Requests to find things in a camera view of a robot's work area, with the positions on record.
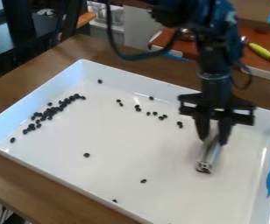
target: black bean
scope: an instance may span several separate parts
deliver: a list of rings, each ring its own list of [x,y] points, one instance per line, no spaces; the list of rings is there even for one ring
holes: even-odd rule
[[[85,158],[89,158],[90,157],[90,154],[89,153],[84,153],[84,155],[83,155]]]
[[[29,125],[29,127],[27,128],[27,131],[32,131],[32,130],[36,130],[35,125],[34,126]]]
[[[73,95],[69,96],[69,100],[71,100],[72,102],[75,101],[75,97]]]
[[[65,98],[64,102],[65,102],[66,104],[70,104],[70,103],[71,103],[71,101],[70,101],[68,98]]]
[[[10,142],[13,144],[15,142],[15,137],[12,137]]]

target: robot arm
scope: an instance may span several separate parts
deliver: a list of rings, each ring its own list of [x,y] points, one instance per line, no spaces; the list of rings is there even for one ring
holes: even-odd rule
[[[187,28],[195,34],[200,67],[200,94],[180,95],[180,114],[192,116],[198,136],[207,149],[205,159],[198,171],[210,172],[213,165],[213,155],[217,149],[227,144],[232,126],[236,123],[253,125],[255,106],[248,101],[237,98],[231,91],[233,65],[244,66],[239,62],[243,56],[241,38],[238,35],[238,20],[236,11],[228,0],[141,0],[151,8],[150,14],[157,22],[166,27],[177,28],[177,32],[162,52],[150,52],[143,55],[124,56],[110,43],[118,56],[125,60],[140,60],[168,52],[178,35],[180,28]],[[108,5],[108,25],[110,27],[110,6]],[[247,88],[252,82],[252,76],[246,83]],[[238,114],[235,110],[246,110],[247,115]],[[208,141],[210,120],[218,120],[218,134]]]

